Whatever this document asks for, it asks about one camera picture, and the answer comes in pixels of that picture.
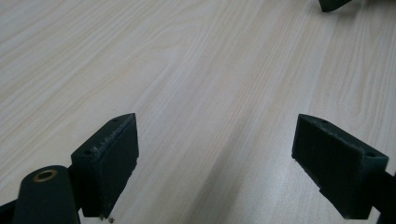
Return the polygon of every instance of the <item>wood grain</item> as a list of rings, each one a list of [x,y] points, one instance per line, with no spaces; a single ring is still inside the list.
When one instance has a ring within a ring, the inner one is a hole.
[[[343,220],[291,146],[299,113],[321,117],[394,174],[395,97],[392,0],[0,1],[0,204],[135,112],[115,223],[376,223]]]

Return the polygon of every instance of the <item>black plastic part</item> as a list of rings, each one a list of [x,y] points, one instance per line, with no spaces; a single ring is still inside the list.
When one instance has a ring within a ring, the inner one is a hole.
[[[350,2],[350,0],[319,0],[323,12],[331,12]]]
[[[79,223],[69,173],[65,167],[41,168],[22,180],[12,223]]]
[[[85,217],[110,215],[138,156],[134,114],[112,119],[72,154]]]
[[[382,174],[375,192],[374,207],[381,212],[377,224],[396,223],[396,176]]]
[[[16,200],[0,206],[0,223],[10,224],[14,217]]]
[[[370,215],[386,155],[329,121],[299,115],[291,156],[344,218]]]

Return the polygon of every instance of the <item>screw hole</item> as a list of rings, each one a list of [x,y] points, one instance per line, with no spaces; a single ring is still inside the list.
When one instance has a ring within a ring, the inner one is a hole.
[[[375,154],[373,152],[367,152],[366,156],[367,157],[375,157]]]
[[[56,174],[58,174],[58,171],[56,171],[56,170],[42,171],[42,172],[38,173],[37,175],[35,175],[35,177],[33,177],[33,180],[37,183],[44,182],[44,181],[52,179],[54,176],[56,176]]]

